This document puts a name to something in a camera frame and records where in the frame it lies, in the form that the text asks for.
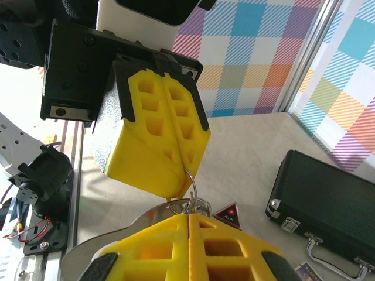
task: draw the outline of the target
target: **bolt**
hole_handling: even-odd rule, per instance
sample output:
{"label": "bolt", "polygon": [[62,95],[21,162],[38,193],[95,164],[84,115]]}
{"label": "bolt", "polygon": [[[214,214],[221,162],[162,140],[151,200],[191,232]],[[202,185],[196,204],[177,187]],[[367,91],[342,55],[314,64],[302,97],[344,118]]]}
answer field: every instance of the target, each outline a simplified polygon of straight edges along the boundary
{"label": "bolt", "polygon": [[40,243],[40,248],[42,250],[47,250],[48,247],[49,247],[49,243],[48,242],[42,242],[42,243]]}
{"label": "bolt", "polygon": [[82,62],[82,63],[78,64],[79,72],[87,73],[89,71],[89,69],[90,69],[90,66],[88,66],[88,64],[85,63],[85,62]]}
{"label": "bolt", "polygon": [[92,35],[86,35],[84,38],[83,38],[83,42],[85,43],[85,45],[87,46],[94,46],[95,45],[95,38],[92,36]]}
{"label": "bolt", "polygon": [[61,88],[63,90],[70,90],[72,88],[72,85],[68,82],[64,82],[64,83],[61,84]]}
{"label": "bolt", "polygon": [[56,111],[55,111],[56,115],[57,116],[64,116],[66,114],[66,110],[64,108],[58,108]]}
{"label": "bolt", "polygon": [[18,277],[24,277],[26,275],[26,271],[22,270],[20,273],[18,273]]}

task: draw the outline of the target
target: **briefcase handle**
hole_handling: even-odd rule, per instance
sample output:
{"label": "briefcase handle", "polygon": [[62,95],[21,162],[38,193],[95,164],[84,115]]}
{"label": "briefcase handle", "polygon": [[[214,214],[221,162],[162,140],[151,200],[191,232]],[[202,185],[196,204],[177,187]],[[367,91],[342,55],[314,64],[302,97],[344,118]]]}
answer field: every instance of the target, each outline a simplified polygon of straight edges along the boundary
{"label": "briefcase handle", "polygon": [[313,261],[320,263],[321,265],[323,265],[326,268],[328,268],[329,270],[337,273],[338,275],[341,275],[342,277],[346,278],[347,280],[349,280],[349,281],[362,281],[362,280],[364,280],[364,277],[366,276],[366,274],[368,272],[371,272],[371,270],[375,270],[375,266],[370,265],[369,263],[361,260],[360,258],[355,258],[354,260],[360,264],[360,271],[359,271],[358,277],[351,277],[346,272],[342,271],[341,269],[332,265],[331,263],[326,262],[323,259],[319,259],[319,258],[313,256],[313,254],[312,254],[313,247],[315,245],[319,245],[319,243],[322,243],[323,240],[320,239],[319,237],[316,237],[314,234],[310,234],[308,232],[305,233],[305,235],[307,237],[309,237],[309,243],[307,244],[307,249],[306,249],[309,257]]}

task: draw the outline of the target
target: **red triangle tag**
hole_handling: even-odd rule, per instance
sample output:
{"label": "red triangle tag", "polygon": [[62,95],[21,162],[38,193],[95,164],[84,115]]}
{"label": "red triangle tag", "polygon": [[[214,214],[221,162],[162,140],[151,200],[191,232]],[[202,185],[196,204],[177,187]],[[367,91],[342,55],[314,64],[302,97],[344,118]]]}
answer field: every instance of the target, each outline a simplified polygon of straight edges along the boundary
{"label": "red triangle tag", "polygon": [[213,217],[231,227],[242,230],[236,202],[214,213]]}

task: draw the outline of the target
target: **yellow 3d-printed part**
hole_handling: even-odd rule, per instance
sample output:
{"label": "yellow 3d-printed part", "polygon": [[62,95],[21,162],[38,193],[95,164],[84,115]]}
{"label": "yellow 3d-printed part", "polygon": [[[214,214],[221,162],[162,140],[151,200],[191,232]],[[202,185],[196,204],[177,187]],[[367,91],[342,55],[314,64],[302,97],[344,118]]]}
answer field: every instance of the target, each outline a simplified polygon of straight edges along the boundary
{"label": "yellow 3d-printed part", "polygon": [[118,123],[104,173],[163,198],[182,198],[208,140],[192,94],[168,73],[141,70],[128,79],[135,121]]}
{"label": "yellow 3d-printed part", "polygon": [[135,122],[120,122],[104,173],[158,196],[175,198],[185,173],[161,78],[144,70],[130,77],[128,84]]}
{"label": "yellow 3d-printed part", "polygon": [[118,253],[107,281],[188,281],[188,219],[175,215],[105,249]]}
{"label": "yellow 3d-printed part", "polygon": [[276,247],[220,221],[192,214],[189,220],[190,281],[276,281],[262,252]]}
{"label": "yellow 3d-printed part", "polygon": [[[164,91],[167,93],[166,99],[171,112],[183,167],[187,168],[195,177],[210,139],[211,131],[210,129],[208,131],[202,129],[191,93],[179,81],[172,79],[168,73],[165,73],[162,81]],[[190,184],[191,179],[186,175],[185,185],[176,197],[182,198]]]}
{"label": "yellow 3d-printed part", "polygon": [[262,252],[276,247],[203,215],[175,215],[100,253],[118,258],[106,281],[276,281]]}

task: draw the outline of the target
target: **small sticker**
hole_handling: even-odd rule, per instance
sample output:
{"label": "small sticker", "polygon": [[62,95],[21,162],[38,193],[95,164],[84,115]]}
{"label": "small sticker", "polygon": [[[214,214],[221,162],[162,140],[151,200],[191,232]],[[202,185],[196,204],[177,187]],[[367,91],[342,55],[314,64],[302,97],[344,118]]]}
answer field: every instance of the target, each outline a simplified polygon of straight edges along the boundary
{"label": "small sticker", "polygon": [[294,269],[302,281],[323,281],[308,262],[302,262]]}
{"label": "small sticker", "polygon": [[231,227],[242,230],[236,202],[214,213],[213,217]]}

